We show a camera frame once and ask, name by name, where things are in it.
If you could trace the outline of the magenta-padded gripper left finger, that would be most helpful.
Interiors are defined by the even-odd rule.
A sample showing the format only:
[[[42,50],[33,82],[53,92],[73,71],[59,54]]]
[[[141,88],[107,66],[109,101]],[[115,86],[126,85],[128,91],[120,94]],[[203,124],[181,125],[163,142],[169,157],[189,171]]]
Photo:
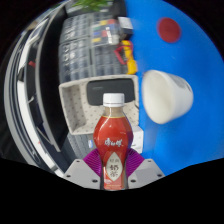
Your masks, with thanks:
[[[102,162],[97,149],[83,159],[75,159],[63,178],[81,187],[99,190],[101,187]]]

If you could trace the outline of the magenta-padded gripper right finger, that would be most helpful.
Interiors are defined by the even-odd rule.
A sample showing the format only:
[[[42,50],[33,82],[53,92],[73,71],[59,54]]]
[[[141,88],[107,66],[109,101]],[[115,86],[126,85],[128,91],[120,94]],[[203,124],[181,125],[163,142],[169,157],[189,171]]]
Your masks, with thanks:
[[[146,186],[164,177],[164,173],[153,159],[144,159],[137,151],[130,149],[126,159],[126,177],[129,189]]]

